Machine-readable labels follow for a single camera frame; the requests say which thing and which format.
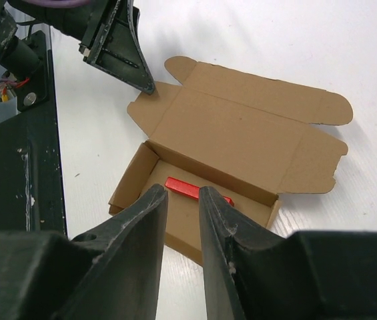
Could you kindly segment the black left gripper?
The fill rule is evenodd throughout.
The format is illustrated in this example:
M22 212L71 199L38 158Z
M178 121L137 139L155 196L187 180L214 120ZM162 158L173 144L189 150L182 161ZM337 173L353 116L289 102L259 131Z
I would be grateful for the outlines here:
M155 82L138 39L133 1L90 1L75 8L35 10L34 18L83 42L83 60L151 95Z

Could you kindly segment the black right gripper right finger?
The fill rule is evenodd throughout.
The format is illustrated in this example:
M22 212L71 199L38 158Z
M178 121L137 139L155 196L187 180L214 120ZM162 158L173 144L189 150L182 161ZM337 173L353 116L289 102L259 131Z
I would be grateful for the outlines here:
M377 232L280 237L202 187L209 319L377 319Z

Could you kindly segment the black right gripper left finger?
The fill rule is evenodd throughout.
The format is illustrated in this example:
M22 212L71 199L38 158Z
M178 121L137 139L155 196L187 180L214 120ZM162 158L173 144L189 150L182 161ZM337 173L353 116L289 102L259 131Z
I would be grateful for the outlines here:
M0 231L0 319L154 319L167 205L155 184L74 239Z

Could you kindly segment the red rectangular block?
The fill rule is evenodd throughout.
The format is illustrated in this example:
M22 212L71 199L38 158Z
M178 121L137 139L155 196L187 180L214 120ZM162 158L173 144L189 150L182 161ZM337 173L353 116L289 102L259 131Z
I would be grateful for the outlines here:
M181 195L182 197L185 197L187 199L191 199L196 203L199 202L200 187L198 187L197 185L193 185L174 177L168 177L165 180L165 187L172 193Z

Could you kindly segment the brown cardboard box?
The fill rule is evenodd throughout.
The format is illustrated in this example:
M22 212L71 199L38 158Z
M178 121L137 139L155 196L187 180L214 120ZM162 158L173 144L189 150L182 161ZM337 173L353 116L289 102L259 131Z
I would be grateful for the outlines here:
M324 194L348 153L321 125L351 122L340 94L175 56L159 82L127 113L146 134L109 200L116 215L152 185L177 179L211 186L270 227L282 194Z

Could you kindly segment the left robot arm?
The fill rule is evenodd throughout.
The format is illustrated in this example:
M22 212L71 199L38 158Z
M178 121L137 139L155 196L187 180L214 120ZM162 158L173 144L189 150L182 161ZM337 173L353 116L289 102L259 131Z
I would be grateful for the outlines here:
M25 79L39 57L16 36L17 23L0 1L0 65ZM79 40L88 65L151 95L155 83L138 41L139 9L133 1L9 1L8 4Z

